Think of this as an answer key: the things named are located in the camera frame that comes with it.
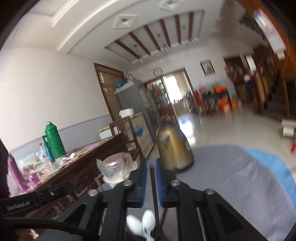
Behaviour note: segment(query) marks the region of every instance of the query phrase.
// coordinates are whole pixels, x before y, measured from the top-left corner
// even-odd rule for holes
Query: poster
[[[261,9],[259,9],[254,12],[254,18],[265,34],[274,53],[285,51],[285,43],[283,42],[280,34],[276,30],[272,22],[265,15],[265,13]]]
[[[211,61],[209,59],[208,60],[201,61],[200,62],[200,65],[202,66],[202,70],[205,73],[205,75],[214,74],[215,73],[214,68],[212,66],[212,63],[211,63]]]

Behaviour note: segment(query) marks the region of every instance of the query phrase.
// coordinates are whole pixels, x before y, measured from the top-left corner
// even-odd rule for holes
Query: red object on floor
[[[196,99],[196,104],[198,107],[200,107],[202,105],[202,101],[200,100],[200,95],[199,95],[198,91],[195,91],[194,95],[195,95],[195,99]]]
[[[291,153],[293,154],[296,149],[296,142],[293,142],[292,148],[291,148]]]

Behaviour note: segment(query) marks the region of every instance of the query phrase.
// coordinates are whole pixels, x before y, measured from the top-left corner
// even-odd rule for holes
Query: white plastic spoon
[[[126,224],[134,235],[147,238],[147,235],[143,231],[142,222],[139,219],[137,219],[135,216],[127,215]]]
[[[153,241],[154,238],[151,237],[151,231],[155,228],[155,216],[154,213],[147,209],[142,217],[142,224],[143,224],[143,229],[144,232],[146,231],[146,235],[147,235],[147,240],[151,240]]]

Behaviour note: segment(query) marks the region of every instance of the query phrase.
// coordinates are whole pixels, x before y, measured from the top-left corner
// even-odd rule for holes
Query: ceiling light
[[[161,35],[160,35],[160,34],[157,34],[157,37],[160,38],[160,40],[161,40],[161,42],[162,42],[162,44],[163,44],[163,49],[164,49],[164,51],[166,52],[166,54],[170,54],[170,49],[169,49],[169,47],[163,42],[163,40],[161,39]]]
[[[114,22],[113,22],[113,28],[132,28],[135,24],[138,16],[137,15],[131,15],[131,14],[120,14],[117,15]]]
[[[162,0],[157,6],[160,9],[174,12],[178,8],[180,8],[183,4],[184,4],[183,0]]]
[[[141,64],[144,64],[144,59],[143,59],[143,57],[139,53],[138,46],[136,44],[134,44],[133,46],[136,48],[136,50],[138,52],[138,59],[139,59],[140,63]]]
[[[189,35],[188,40],[190,43],[192,43],[192,45],[196,45],[196,41],[195,41],[194,37],[192,37],[191,35]]]

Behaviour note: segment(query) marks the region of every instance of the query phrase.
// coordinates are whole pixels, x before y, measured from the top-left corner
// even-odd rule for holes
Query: green thermos
[[[53,123],[51,123],[51,121],[47,123],[44,132],[45,135],[42,136],[42,139],[44,143],[48,143],[54,158],[58,159],[59,157],[65,155],[66,151],[63,146],[61,137],[59,136],[57,127]]]

